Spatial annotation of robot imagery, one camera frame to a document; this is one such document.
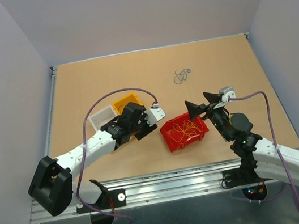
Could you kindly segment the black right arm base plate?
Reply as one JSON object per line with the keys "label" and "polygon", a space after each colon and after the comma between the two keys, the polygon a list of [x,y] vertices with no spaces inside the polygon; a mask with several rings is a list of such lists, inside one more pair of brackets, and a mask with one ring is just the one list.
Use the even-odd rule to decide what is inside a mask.
{"label": "black right arm base plate", "polygon": [[257,169],[258,168],[236,167],[219,171],[221,174],[220,184],[224,189],[232,189],[234,187],[258,183],[258,181],[263,178],[257,175]]}

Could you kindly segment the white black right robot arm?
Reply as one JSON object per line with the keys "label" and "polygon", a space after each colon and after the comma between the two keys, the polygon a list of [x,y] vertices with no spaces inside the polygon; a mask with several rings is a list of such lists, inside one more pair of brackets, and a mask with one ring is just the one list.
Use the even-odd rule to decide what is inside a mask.
{"label": "white black right robot arm", "polygon": [[277,180],[287,183],[298,200],[299,150],[279,145],[275,138],[268,140],[253,133],[253,124],[244,113],[229,113],[225,106],[238,100],[232,87],[223,88],[217,94],[205,92],[203,95],[207,104],[185,102],[190,118],[195,120],[201,116],[202,120],[210,120],[241,158],[239,168],[223,171],[222,187],[254,184],[259,179]]}

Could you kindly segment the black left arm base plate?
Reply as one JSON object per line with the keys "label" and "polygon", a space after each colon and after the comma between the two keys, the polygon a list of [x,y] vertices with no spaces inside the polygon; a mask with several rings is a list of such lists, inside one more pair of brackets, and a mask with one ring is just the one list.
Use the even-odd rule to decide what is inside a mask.
{"label": "black left arm base plate", "polygon": [[99,199],[90,205],[96,209],[106,210],[111,208],[111,202],[115,209],[126,206],[126,191],[123,188],[118,188],[102,193]]}

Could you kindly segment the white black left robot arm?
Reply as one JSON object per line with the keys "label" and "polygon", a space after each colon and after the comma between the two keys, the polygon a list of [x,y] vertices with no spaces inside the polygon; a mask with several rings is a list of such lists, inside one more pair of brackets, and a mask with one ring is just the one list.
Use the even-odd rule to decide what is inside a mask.
{"label": "white black left robot arm", "polygon": [[76,177],[102,156],[128,143],[131,137],[141,140],[153,132],[164,117],[165,112],[157,103],[149,109],[128,103],[121,115],[104,124],[81,145],[54,159],[43,157],[28,194],[54,217],[78,203],[104,208],[108,203],[106,187],[95,180],[82,186]]}

